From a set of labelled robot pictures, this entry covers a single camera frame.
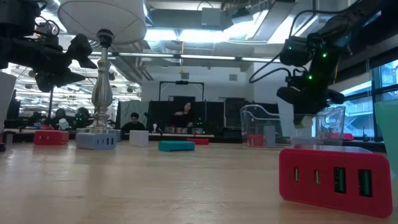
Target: metal frame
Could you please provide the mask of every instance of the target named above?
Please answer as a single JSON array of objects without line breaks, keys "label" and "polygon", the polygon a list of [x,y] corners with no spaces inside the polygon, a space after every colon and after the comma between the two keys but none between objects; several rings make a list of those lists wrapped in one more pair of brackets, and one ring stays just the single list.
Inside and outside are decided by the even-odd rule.
[{"label": "metal frame", "polygon": [[[159,101],[160,101],[160,96],[162,94],[162,84],[163,83],[174,83],[174,84],[178,85],[177,81],[176,82],[160,81],[159,82]],[[189,85],[189,84],[194,84],[194,85],[195,84],[199,84],[199,85],[201,85],[201,100],[204,101],[205,100],[205,83],[203,83],[203,82],[187,82],[187,83],[188,83],[187,85]]]}]

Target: wooden table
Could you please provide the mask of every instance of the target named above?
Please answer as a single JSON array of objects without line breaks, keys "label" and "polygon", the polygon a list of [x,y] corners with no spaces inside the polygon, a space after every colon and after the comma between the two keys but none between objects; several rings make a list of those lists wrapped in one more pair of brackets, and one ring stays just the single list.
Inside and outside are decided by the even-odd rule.
[{"label": "wooden table", "polygon": [[0,223],[398,223],[397,195],[384,220],[283,201],[278,153],[239,144],[194,152],[159,152],[156,142],[115,151],[14,144],[0,157]]}]

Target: ceiling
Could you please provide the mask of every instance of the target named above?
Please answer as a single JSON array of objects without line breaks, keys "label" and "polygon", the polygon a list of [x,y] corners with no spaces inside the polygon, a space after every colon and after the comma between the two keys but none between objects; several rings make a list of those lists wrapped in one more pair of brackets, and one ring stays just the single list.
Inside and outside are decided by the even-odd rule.
[{"label": "ceiling", "polygon": [[[132,44],[113,45],[111,51],[273,57],[279,53],[282,43],[287,38],[292,19],[298,12],[304,9],[335,11],[348,6],[350,2],[350,0],[147,0],[144,4],[149,10],[148,18],[153,19],[153,21],[148,22],[147,20],[148,32],[146,39],[151,39],[151,41],[143,40]],[[48,0],[48,3],[42,15],[46,19],[57,22],[61,27],[60,45],[67,49],[74,36],[67,33],[67,30],[56,16],[58,1]],[[201,10],[211,7],[215,9],[222,7],[222,16],[226,16],[227,19],[223,20],[221,27],[216,30],[212,29],[211,32],[209,27],[201,27],[201,33],[188,35],[187,30],[190,29],[183,29],[182,27],[200,27],[200,24],[194,24],[194,21],[201,17]],[[230,23],[231,15],[239,7],[246,7],[250,14],[253,15],[253,21],[240,24]],[[294,26],[294,31],[305,36],[309,32],[319,29],[327,19],[327,17],[316,17],[313,19],[313,15],[300,16]],[[156,32],[154,30],[164,32],[158,40],[153,40],[153,37],[150,37],[151,34]],[[99,44],[95,40],[90,41],[90,44],[94,51],[99,51]],[[208,78],[204,74],[209,71],[211,71],[211,74],[222,73],[224,76],[220,77],[228,78],[226,74],[230,73],[243,75],[251,65],[251,63],[247,62],[221,60],[135,57],[111,58],[111,63],[113,64],[111,72],[115,76],[115,80],[111,81],[111,85],[114,90],[114,99],[117,100],[140,100],[140,84],[142,82],[178,79],[181,69],[189,72],[192,80],[199,82],[201,79],[205,80],[206,77]],[[54,90],[55,104],[58,107],[66,108],[71,113],[79,105],[84,105],[92,110],[93,105],[90,102],[90,98],[98,76],[97,71],[81,69],[76,62],[70,68],[74,72],[86,76],[87,79],[74,85],[56,88]],[[38,90],[34,78],[29,76],[29,71],[30,68],[10,64],[10,67],[4,72],[18,77],[17,95],[22,100],[25,111],[38,110],[36,108],[37,105],[40,105],[40,110],[46,111],[45,106],[47,105],[48,107],[49,94],[41,93]],[[128,86],[133,88],[132,93],[127,92]]]}]

